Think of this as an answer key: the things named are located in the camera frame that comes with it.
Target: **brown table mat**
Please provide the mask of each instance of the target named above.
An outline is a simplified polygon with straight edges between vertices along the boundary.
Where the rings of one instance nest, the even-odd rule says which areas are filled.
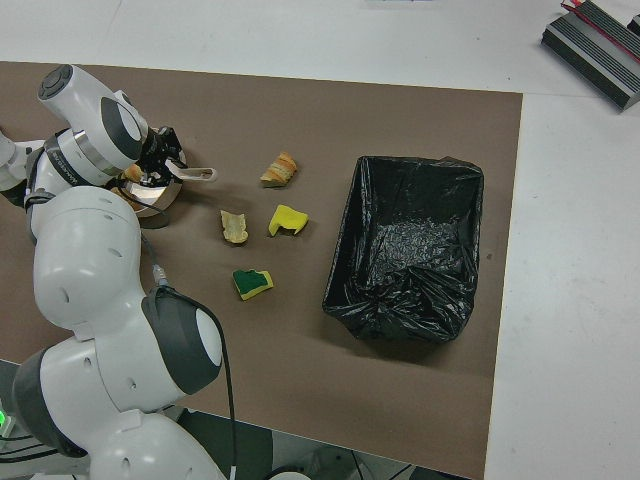
[[[51,65],[0,63],[0,128],[15,141],[64,127],[36,100]],[[148,231],[173,285],[225,327],[238,418],[458,475],[484,471],[522,96],[343,82],[87,67],[123,89],[150,125],[176,129],[192,166],[220,179],[188,184],[168,228]],[[281,150],[300,171],[282,190],[258,178]],[[480,279],[454,342],[358,341],[321,300],[356,159],[452,156],[485,174]],[[275,207],[310,215],[296,237],[268,237]],[[249,240],[222,239],[219,210],[245,213]],[[0,357],[16,362],[68,333],[43,320],[32,292],[24,213],[0,202]],[[151,286],[143,255],[143,285]],[[236,269],[276,287],[242,302]],[[185,400],[226,415],[222,379]]]

